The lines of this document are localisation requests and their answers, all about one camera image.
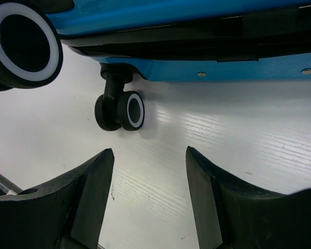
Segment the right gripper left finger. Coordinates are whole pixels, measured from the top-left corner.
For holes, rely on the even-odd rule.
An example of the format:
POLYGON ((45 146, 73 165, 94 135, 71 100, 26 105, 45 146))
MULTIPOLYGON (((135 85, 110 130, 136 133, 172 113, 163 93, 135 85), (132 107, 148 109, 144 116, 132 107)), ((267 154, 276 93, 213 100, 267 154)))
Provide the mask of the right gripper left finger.
POLYGON ((22 190, 0 174, 0 248, 98 248, 114 154, 22 190))

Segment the blue hard-shell suitcase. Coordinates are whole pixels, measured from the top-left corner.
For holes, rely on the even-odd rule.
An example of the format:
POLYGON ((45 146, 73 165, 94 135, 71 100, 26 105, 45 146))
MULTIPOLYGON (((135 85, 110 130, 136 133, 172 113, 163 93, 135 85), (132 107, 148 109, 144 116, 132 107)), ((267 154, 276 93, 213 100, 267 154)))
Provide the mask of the blue hard-shell suitcase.
POLYGON ((63 46, 100 64, 105 131, 139 130, 148 81, 311 79, 311 1, 0 1, 0 92, 46 86, 63 46))

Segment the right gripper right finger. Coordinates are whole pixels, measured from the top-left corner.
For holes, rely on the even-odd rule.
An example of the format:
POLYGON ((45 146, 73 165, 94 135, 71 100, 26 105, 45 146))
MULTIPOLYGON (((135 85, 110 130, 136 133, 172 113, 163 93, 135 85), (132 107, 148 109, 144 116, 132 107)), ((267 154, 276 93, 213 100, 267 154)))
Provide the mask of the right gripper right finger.
POLYGON ((286 195, 258 187, 193 147, 186 170, 200 248, 311 248, 311 188, 286 195))

